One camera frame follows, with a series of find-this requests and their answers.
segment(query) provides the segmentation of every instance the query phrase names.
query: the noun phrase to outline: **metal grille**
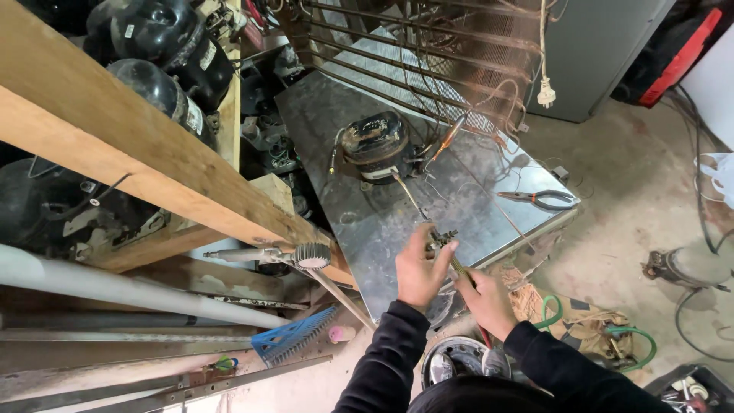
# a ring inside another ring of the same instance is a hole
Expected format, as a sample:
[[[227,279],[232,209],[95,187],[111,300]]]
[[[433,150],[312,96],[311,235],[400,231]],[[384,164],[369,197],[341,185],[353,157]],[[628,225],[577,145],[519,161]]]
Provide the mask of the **metal grille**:
[[[472,109],[466,129],[516,136],[540,62],[540,0],[405,1],[382,12],[302,1],[309,41],[297,51],[320,71],[448,124]],[[362,19],[380,26],[367,32]]]

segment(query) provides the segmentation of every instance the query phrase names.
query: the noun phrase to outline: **white pipe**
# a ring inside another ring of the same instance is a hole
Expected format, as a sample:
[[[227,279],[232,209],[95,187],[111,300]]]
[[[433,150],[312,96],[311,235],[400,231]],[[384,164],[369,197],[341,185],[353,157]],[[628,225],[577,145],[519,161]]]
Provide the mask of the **white pipe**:
[[[0,244],[0,284],[276,328],[290,320]]]

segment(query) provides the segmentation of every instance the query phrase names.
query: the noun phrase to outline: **sticker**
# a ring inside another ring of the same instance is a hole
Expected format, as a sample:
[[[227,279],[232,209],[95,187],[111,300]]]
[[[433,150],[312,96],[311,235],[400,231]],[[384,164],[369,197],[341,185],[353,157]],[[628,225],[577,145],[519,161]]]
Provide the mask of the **sticker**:
[[[201,129],[204,127],[204,115],[190,97],[187,96],[186,99],[189,101],[189,114],[186,115],[186,124],[189,125],[189,128],[195,130],[196,134],[201,135]]]
[[[204,57],[201,58],[199,61],[199,66],[201,67],[201,70],[205,71],[206,68],[209,67],[211,64],[211,61],[214,60],[214,54],[217,52],[217,47],[214,45],[214,43],[209,41],[209,47],[206,48],[206,53],[204,54]]]

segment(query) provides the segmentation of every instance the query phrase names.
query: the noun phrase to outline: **shoe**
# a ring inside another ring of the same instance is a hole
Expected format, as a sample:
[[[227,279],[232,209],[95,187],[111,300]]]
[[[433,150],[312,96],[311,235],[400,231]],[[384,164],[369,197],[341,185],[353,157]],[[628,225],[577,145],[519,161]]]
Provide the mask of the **shoe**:
[[[454,362],[445,353],[436,353],[431,357],[429,371],[433,384],[448,380],[456,375]]]
[[[512,371],[509,368],[509,361],[504,351],[499,348],[493,348],[485,351],[482,357],[482,374],[488,377],[500,377],[510,380]]]

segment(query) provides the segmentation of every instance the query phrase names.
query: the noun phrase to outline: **concrete floor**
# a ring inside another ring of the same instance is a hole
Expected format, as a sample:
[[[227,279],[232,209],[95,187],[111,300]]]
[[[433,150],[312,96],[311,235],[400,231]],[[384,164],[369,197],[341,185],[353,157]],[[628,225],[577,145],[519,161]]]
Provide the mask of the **concrete floor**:
[[[701,238],[691,183],[693,152],[680,116],[660,104],[648,110],[610,101],[580,125],[531,115],[526,123],[531,129],[522,147],[549,167],[565,166],[572,176],[569,189],[590,196],[533,282],[624,312],[652,334],[658,355],[634,374],[636,383],[644,385],[687,362],[707,362],[734,383],[733,364],[706,359],[679,338],[673,312],[683,288],[641,277],[640,262],[649,251]],[[728,285],[734,288],[734,282]],[[716,328],[734,324],[732,297],[702,292],[689,306],[682,316],[686,333],[704,349],[734,357],[734,346],[715,334]],[[225,396],[230,412],[330,411],[370,339],[362,330],[332,362]],[[644,349],[639,353],[644,356]],[[414,386],[413,395],[418,391]]]

